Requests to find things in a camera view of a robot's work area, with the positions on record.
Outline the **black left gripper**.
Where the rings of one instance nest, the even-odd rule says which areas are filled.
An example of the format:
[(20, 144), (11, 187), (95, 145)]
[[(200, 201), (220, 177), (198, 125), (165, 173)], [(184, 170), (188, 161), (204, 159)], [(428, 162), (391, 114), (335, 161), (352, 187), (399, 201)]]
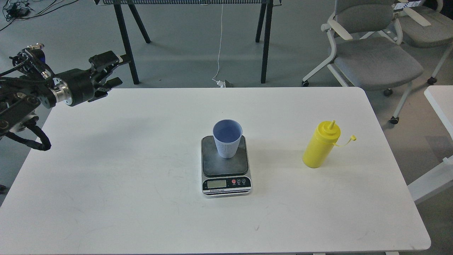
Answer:
[[(57, 102), (63, 101), (72, 107), (107, 97), (110, 90), (122, 84), (118, 77), (106, 81), (107, 78), (118, 66), (129, 63), (129, 56), (107, 51), (88, 61), (92, 65), (90, 70), (72, 69), (55, 75), (53, 93)], [(93, 84), (102, 85), (94, 89)]]

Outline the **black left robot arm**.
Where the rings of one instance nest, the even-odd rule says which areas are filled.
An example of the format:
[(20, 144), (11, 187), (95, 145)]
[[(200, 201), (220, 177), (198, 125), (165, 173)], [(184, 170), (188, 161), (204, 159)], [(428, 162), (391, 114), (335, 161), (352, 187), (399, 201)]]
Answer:
[(76, 106), (108, 95), (122, 84), (120, 78), (108, 80), (120, 65), (131, 61), (128, 55), (112, 51), (89, 58), (91, 67), (55, 74), (46, 63), (44, 45), (27, 46), (13, 56), (13, 68), (1, 73), (0, 134), (32, 149), (47, 151), (51, 143), (37, 125), (35, 109), (42, 105), (53, 108), (64, 102)]

